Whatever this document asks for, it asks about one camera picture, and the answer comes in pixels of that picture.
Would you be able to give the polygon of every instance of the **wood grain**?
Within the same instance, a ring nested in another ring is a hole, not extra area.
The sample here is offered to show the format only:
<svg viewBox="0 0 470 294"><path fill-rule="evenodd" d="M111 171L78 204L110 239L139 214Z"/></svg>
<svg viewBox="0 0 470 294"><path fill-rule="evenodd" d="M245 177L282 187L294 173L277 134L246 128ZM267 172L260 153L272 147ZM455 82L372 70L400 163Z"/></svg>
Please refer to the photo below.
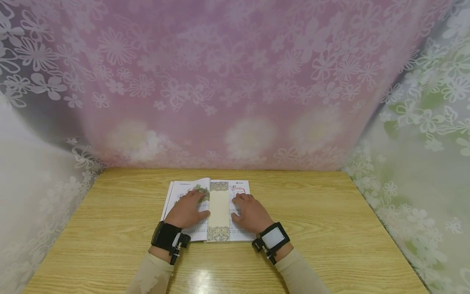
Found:
<svg viewBox="0 0 470 294"><path fill-rule="evenodd" d="M122 293L157 225L170 181L249 180L251 193L333 293L427 293L342 172L109 169L50 250L25 293ZM286 293L249 243L191 243L169 293Z"/></svg>

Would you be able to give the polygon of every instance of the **wrist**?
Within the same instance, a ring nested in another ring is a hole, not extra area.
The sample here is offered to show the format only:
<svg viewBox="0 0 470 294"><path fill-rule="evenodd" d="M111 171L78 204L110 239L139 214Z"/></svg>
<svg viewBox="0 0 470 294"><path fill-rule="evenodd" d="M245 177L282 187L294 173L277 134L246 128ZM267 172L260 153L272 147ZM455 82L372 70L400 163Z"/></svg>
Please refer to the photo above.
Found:
<svg viewBox="0 0 470 294"><path fill-rule="evenodd" d="M158 248L158 247L155 247L155 246L150 246L149 253L152 254L153 256L167 262L167 263L170 263L171 260L172 260L172 257L170 255L170 251L162 249L162 248Z"/></svg>
<svg viewBox="0 0 470 294"><path fill-rule="evenodd" d="M174 220L174 219L168 219L168 218L165 218L164 220L164 223L167 223L167 224L170 224L172 226L175 226L177 228L180 228L180 229L184 229L181 222L177 221L177 220Z"/></svg>
<svg viewBox="0 0 470 294"><path fill-rule="evenodd" d="M292 250L294 250L294 246L290 242L288 242L276 251L276 256L274 257L274 259L276 260L276 262L279 262L284 257L288 256Z"/></svg>
<svg viewBox="0 0 470 294"><path fill-rule="evenodd" d="M259 226L258 232L256 232L256 233L260 234L260 233L264 232L267 228L269 228L273 224L274 224L273 220L266 221L265 223L263 223L263 225Z"/></svg>

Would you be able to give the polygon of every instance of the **left hand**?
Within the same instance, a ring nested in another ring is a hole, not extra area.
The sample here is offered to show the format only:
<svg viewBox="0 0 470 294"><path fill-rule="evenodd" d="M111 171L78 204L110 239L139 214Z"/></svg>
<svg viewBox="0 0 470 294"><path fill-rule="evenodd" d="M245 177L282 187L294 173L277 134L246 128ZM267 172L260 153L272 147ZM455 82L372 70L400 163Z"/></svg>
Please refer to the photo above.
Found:
<svg viewBox="0 0 470 294"><path fill-rule="evenodd" d="M209 210L201 212L197 210L197 202L204 196L204 193L196 190L189 191L176 202L166 216L165 223L172 224L180 229L186 229L208 217L211 214Z"/></svg>

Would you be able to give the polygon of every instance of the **open book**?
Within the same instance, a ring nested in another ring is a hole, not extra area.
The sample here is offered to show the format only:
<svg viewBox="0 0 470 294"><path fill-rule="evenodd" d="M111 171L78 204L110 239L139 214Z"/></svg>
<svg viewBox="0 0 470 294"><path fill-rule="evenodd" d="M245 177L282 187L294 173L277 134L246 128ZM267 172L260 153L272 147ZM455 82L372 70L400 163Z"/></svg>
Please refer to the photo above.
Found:
<svg viewBox="0 0 470 294"><path fill-rule="evenodd" d="M193 182L171 182L161 220L165 219L182 196L194 189L206 193L206 196L199 201L197 208L199 211L209 210L211 216L193 227L183 230L184 234L191 237L191 241L253 241L256 238L255 234L245 231L233 223L230 216L232 212L240 215L240 210L232 203L232 199L237 193L250 193L248 181L204 178Z"/></svg>

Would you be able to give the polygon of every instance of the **black wrist strap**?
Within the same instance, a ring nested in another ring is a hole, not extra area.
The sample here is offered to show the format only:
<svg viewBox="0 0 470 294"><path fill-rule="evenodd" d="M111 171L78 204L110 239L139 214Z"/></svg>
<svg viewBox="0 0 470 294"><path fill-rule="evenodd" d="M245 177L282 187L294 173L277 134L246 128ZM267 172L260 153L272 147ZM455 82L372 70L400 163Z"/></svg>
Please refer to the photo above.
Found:
<svg viewBox="0 0 470 294"><path fill-rule="evenodd" d="M280 240L280 242L278 242L276 245L269 248L268 245L266 245L266 243L264 242L263 236L267 235L269 232L271 232L273 230L279 230L284 239ZM276 260L275 260L274 257L276 256L277 250L279 250L282 246L284 246L285 244L287 244L289 242L290 242L289 236L287 236L287 233L284 230L284 228L282 227L281 223L276 222L276 223L273 223L272 225L270 225L266 230L262 231L259 234L259 238L255 239L252 242L252 245L253 245L253 247L255 247L255 249L258 252L263 250L266 253L267 258L273 264L276 264Z"/></svg>
<svg viewBox="0 0 470 294"><path fill-rule="evenodd" d="M171 256L170 264L174 265L181 248L186 248L191 237L181 232L181 228L163 221L158 223L152 237L152 246L167 250Z"/></svg>

